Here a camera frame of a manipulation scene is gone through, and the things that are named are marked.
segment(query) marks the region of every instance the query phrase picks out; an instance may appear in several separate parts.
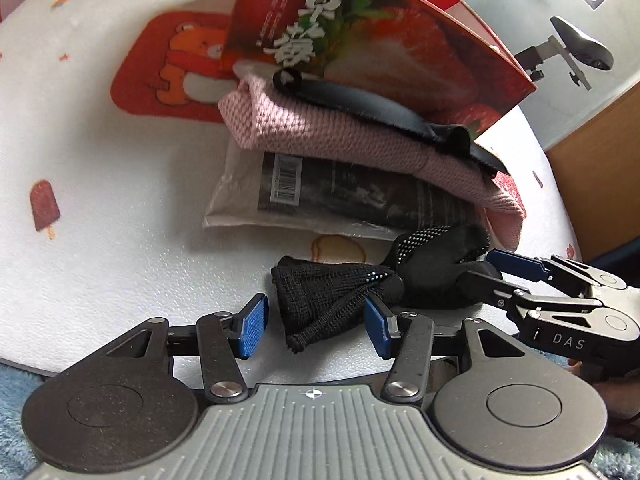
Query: strawberry box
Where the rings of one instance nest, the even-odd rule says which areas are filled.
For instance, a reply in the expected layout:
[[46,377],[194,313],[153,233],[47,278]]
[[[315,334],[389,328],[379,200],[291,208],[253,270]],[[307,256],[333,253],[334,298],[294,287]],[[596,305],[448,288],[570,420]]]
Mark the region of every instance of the strawberry box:
[[222,69],[295,67],[479,135],[535,90],[462,0],[236,0]]

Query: black mesh fabric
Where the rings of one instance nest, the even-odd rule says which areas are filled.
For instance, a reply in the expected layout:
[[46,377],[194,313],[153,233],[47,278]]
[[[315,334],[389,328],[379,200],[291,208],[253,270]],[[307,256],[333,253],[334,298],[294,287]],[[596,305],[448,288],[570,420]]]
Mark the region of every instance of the black mesh fabric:
[[466,270],[496,278],[500,272],[476,258],[489,247],[482,226],[436,227],[401,235],[385,261],[319,264],[284,256],[271,269],[287,346],[294,352],[360,324],[364,302],[376,294],[389,307],[452,309],[476,302],[456,288]]
[[395,305],[404,291],[388,267],[367,264],[318,264],[284,256],[271,275],[287,346],[294,352],[359,325],[368,294]]

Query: popsicle print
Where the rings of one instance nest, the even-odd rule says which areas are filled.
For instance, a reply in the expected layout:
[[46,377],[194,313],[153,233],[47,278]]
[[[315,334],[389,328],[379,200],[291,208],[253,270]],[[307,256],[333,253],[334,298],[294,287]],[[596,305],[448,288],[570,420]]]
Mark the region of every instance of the popsicle print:
[[60,218],[60,209],[49,181],[39,180],[33,184],[29,193],[29,200],[31,201],[31,212],[33,213],[33,223],[36,231],[40,232],[46,229],[49,240],[53,240],[56,234],[53,231],[52,224]]

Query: black circular disc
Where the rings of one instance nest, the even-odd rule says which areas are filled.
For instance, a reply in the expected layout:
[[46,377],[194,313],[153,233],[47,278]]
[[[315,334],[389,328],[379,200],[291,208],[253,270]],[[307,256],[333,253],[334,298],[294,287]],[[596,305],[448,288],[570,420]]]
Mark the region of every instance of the black circular disc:
[[181,442],[197,420],[193,394],[166,373],[123,377],[102,368],[63,376],[29,397],[22,426],[36,456],[65,470],[113,472],[150,462]]
[[590,459],[606,427],[604,403],[583,380],[542,359],[473,364],[438,391],[430,419],[453,446],[500,468]]

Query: barcode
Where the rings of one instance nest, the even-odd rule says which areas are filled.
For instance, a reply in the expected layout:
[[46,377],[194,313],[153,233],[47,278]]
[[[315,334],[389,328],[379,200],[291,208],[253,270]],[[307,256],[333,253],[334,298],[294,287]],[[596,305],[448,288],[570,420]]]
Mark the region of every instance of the barcode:
[[271,202],[299,205],[301,174],[301,158],[276,153],[271,177]]

